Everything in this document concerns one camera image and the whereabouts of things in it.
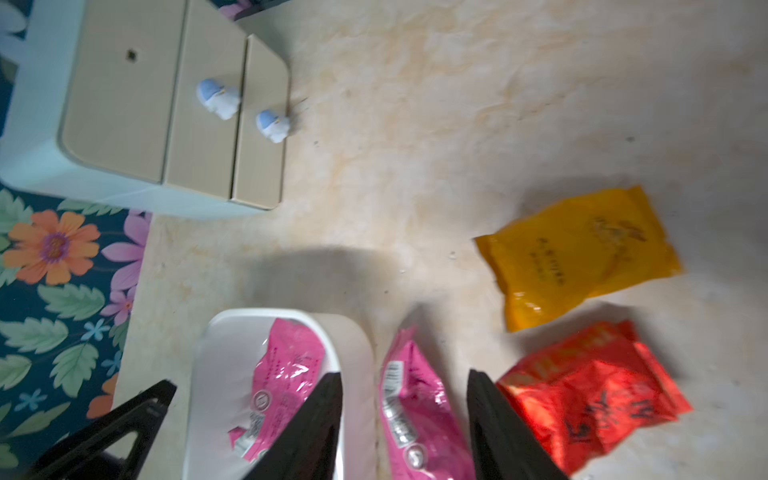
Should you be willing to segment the light blue drawer cabinet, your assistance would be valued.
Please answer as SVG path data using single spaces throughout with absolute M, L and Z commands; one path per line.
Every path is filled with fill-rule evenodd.
M 196 219 L 282 198 L 289 70 L 209 1 L 5 1 L 1 180 Z

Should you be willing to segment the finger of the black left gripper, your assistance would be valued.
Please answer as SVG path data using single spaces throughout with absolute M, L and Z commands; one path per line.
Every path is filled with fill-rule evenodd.
M 162 380 L 48 449 L 28 479 L 136 479 L 177 386 Z

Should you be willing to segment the pink tea bag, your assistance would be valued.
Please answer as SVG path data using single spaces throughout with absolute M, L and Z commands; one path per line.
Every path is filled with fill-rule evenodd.
M 445 386 L 413 328 L 399 330 L 379 383 L 379 412 L 394 479 L 473 479 L 472 455 Z
M 312 393 L 325 358 L 325 348 L 307 326 L 276 319 L 267 350 L 256 365 L 249 403 L 249 426 L 228 432 L 233 452 L 258 462 Z

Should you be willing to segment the red foil tea bag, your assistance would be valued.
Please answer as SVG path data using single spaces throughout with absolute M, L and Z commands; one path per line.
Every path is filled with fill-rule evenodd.
M 594 323 L 530 354 L 496 385 L 567 475 L 692 410 L 630 320 Z

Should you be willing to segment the yellow tea bag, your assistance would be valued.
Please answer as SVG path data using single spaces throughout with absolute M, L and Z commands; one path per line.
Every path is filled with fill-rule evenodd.
M 683 271 L 641 186 L 560 201 L 475 244 L 505 297 L 510 332 L 548 324 L 588 299 Z

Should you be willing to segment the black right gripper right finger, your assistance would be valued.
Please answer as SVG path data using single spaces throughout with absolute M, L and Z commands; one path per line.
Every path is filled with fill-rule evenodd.
M 478 480 L 567 480 L 486 373 L 469 371 L 466 403 Z

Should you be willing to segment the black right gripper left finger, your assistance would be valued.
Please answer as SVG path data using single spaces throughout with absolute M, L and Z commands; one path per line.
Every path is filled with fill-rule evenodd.
M 244 479 L 331 480 L 342 407 L 341 374 L 324 374 L 272 447 Z

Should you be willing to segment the white plastic storage box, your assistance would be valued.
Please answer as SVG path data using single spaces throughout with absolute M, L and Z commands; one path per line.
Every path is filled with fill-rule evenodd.
M 209 323 L 193 362 L 183 478 L 241 479 L 249 470 L 232 451 L 227 432 L 248 420 L 253 371 L 277 318 L 310 328 L 325 348 L 322 372 L 341 375 L 335 478 L 375 478 L 376 365 L 367 335 L 343 315 L 276 308 L 230 309 Z

